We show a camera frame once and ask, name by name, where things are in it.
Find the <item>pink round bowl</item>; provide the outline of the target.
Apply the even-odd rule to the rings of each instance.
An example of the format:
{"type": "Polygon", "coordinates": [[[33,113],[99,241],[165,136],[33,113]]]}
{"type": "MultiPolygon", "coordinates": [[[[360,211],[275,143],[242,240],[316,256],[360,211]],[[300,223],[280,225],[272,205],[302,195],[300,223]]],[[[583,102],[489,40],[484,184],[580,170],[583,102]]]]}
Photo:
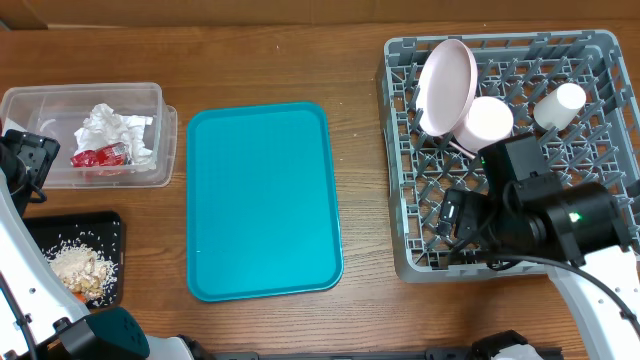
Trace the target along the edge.
{"type": "Polygon", "coordinates": [[[508,105],[498,98],[477,97],[459,126],[453,130],[456,141],[466,150],[480,149],[510,136],[514,117],[508,105]]]}

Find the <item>large pink plate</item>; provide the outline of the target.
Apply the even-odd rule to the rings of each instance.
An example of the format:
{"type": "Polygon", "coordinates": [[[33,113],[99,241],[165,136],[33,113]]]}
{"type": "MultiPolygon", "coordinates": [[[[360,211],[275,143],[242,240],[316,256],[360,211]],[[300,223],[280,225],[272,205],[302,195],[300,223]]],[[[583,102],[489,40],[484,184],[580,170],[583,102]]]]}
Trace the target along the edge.
{"type": "Polygon", "coordinates": [[[475,57],[463,42],[448,39],[440,43],[427,57],[418,81],[415,105],[422,111],[421,129],[430,136],[441,136],[456,128],[471,107],[477,78],[475,57]],[[434,76],[428,79],[430,71],[434,76]]]}

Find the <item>white paper cup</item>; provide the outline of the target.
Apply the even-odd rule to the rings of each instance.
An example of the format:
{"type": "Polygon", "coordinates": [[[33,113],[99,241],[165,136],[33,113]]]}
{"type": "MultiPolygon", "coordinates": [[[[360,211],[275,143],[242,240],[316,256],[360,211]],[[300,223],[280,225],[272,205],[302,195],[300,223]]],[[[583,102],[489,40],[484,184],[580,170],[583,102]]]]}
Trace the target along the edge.
{"type": "Polygon", "coordinates": [[[544,130],[564,130],[585,104],[585,90],[575,83],[564,83],[535,105],[534,120],[544,130]]]}

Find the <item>red snack wrapper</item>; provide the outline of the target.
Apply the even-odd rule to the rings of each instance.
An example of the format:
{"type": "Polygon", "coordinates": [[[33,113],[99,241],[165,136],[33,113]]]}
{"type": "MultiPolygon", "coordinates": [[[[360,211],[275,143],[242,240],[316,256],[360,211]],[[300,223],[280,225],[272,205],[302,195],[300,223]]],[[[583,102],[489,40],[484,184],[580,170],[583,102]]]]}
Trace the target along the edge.
{"type": "Polygon", "coordinates": [[[130,163],[128,146],[123,142],[86,150],[70,159],[73,167],[123,166],[130,163]]]}

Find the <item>white paper tissue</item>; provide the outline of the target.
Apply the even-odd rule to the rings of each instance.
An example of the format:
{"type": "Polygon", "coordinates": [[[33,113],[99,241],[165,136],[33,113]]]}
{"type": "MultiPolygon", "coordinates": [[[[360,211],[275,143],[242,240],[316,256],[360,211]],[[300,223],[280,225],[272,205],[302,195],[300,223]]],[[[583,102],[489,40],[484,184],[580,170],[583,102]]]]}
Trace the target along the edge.
{"type": "Polygon", "coordinates": [[[83,121],[74,136],[77,153],[97,150],[116,143],[131,143],[131,133],[122,115],[117,114],[109,105],[96,105],[89,117],[83,121]]]}

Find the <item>wooden chopstick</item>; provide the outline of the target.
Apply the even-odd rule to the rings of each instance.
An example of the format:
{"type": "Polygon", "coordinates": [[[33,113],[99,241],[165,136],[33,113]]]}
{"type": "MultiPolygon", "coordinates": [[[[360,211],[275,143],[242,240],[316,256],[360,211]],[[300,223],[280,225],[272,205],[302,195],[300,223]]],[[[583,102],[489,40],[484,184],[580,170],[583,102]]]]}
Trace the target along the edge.
{"type": "Polygon", "coordinates": [[[476,158],[476,154],[469,152],[468,150],[464,149],[462,146],[460,146],[459,144],[455,143],[454,141],[449,141],[449,146],[453,147],[454,149],[458,150],[461,154],[465,155],[467,158],[473,160],[476,158]]]}

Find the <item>white napkin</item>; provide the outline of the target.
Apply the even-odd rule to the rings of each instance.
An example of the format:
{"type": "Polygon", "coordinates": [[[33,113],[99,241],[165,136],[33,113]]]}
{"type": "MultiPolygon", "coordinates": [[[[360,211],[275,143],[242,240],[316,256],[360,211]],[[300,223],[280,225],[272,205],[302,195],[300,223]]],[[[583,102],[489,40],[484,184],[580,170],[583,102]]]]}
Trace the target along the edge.
{"type": "Polygon", "coordinates": [[[120,139],[127,145],[129,158],[133,165],[149,165],[152,162],[152,151],[145,146],[143,137],[147,126],[153,124],[150,116],[121,115],[124,126],[120,139]]]}

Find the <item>orange carrot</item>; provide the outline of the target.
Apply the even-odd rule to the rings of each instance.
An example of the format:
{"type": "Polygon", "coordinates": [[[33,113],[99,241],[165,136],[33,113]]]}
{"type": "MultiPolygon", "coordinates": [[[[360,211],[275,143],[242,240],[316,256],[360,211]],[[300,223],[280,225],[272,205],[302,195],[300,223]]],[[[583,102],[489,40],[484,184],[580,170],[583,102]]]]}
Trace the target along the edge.
{"type": "Polygon", "coordinates": [[[84,304],[88,302],[88,299],[82,293],[74,293],[74,296],[84,304]]]}

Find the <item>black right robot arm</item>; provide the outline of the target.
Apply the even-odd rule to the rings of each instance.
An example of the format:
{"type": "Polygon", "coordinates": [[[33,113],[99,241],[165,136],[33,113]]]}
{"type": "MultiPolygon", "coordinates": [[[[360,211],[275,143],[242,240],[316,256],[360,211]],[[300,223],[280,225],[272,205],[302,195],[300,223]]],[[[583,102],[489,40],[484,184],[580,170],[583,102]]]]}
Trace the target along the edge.
{"type": "Polygon", "coordinates": [[[482,148],[487,194],[449,189],[437,232],[453,235],[449,257],[476,242],[493,271],[541,264],[593,359],[639,356],[639,274],[616,198],[601,184],[565,188],[536,138],[522,134],[482,148]]]}

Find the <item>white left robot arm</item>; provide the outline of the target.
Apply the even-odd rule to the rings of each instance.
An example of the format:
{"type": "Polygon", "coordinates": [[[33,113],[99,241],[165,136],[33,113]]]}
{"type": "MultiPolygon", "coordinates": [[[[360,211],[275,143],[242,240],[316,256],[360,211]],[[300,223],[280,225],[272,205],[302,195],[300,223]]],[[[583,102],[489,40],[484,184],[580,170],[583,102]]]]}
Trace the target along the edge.
{"type": "Polygon", "coordinates": [[[59,151],[51,138],[8,130],[1,137],[1,356],[4,359],[190,359],[181,337],[145,334],[122,307],[92,313],[53,272],[23,213],[42,203],[59,151]]]}

